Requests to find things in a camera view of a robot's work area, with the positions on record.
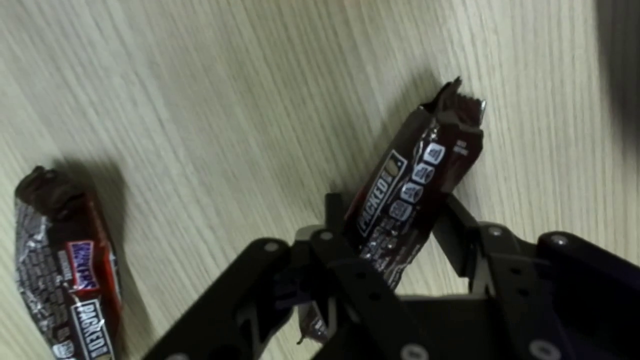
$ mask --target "black metal bracket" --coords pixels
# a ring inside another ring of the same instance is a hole
[[[349,247],[342,217],[330,194],[326,223],[307,240],[249,242],[146,358],[260,358],[292,308],[307,302],[330,333],[316,360],[640,358],[640,269],[574,233],[530,244],[449,197],[434,233],[470,292],[397,299]]]

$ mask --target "candy bar wrapper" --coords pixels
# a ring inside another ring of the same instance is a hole
[[[16,276],[56,360],[113,360],[115,255],[93,197],[56,169],[16,187]]]
[[[457,93],[460,80],[445,84],[431,102],[404,121],[344,222],[352,247],[396,287],[415,258],[462,175],[481,151],[484,102]],[[302,336],[327,340],[313,303],[299,305]]]

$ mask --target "wooden surface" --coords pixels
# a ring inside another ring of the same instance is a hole
[[[638,2],[0,2],[1,358],[51,358],[13,286],[16,181],[92,180],[119,247],[126,358],[243,244],[292,240],[354,191],[404,116],[463,78],[481,220],[569,229],[640,261]],[[429,244],[401,292],[463,286]],[[283,330],[264,358],[307,358]]]

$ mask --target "brown wrapper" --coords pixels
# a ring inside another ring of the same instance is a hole
[[[418,105],[370,175],[344,222],[354,250],[396,287],[434,226],[437,207],[481,151],[481,111],[460,80]],[[327,340],[313,303],[299,305],[302,336]]]
[[[89,194],[35,168],[16,187],[22,299],[56,360],[113,360],[119,323],[115,255]]]

